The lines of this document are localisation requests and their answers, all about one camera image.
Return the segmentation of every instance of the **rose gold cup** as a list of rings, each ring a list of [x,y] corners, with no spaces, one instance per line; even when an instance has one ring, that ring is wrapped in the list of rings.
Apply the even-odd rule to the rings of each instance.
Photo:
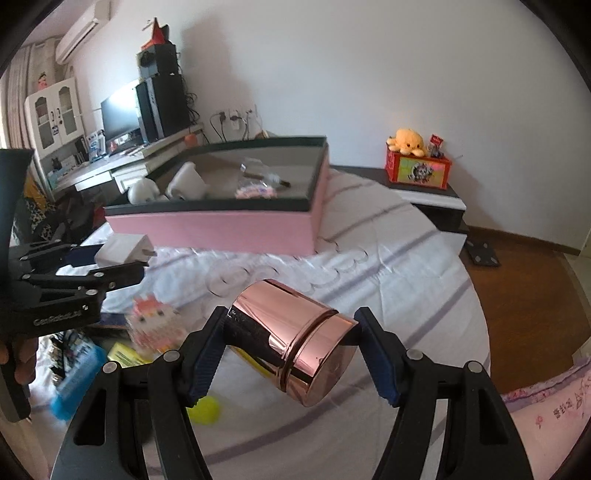
[[[274,385],[306,407],[335,386],[357,349],[357,322],[274,280],[236,299],[226,342],[244,350]]]

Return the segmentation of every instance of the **white mug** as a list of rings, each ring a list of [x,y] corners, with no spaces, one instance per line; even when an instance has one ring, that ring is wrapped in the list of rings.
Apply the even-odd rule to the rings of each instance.
[[[195,170],[195,163],[186,162],[166,188],[169,199],[200,200],[205,196],[207,185]]]
[[[154,180],[139,179],[127,191],[127,198],[132,205],[153,202],[160,196],[160,190]]]

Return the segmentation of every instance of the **pink pillowcase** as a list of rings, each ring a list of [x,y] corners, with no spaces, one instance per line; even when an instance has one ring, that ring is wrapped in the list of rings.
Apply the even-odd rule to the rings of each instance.
[[[548,480],[591,416],[591,358],[546,382],[503,395],[535,480]]]

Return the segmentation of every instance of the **air conditioner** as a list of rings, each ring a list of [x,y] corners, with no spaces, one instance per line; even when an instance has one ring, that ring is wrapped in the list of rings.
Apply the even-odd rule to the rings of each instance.
[[[76,49],[109,21],[111,0],[98,0],[76,21],[56,47],[56,62],[67,63]]]

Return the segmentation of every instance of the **red box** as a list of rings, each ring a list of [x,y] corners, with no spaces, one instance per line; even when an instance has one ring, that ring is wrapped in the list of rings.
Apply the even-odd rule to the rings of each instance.
[[[386,172],[392,183],[445,190],[452,166],[448,158],[415,157],[387,150]]]

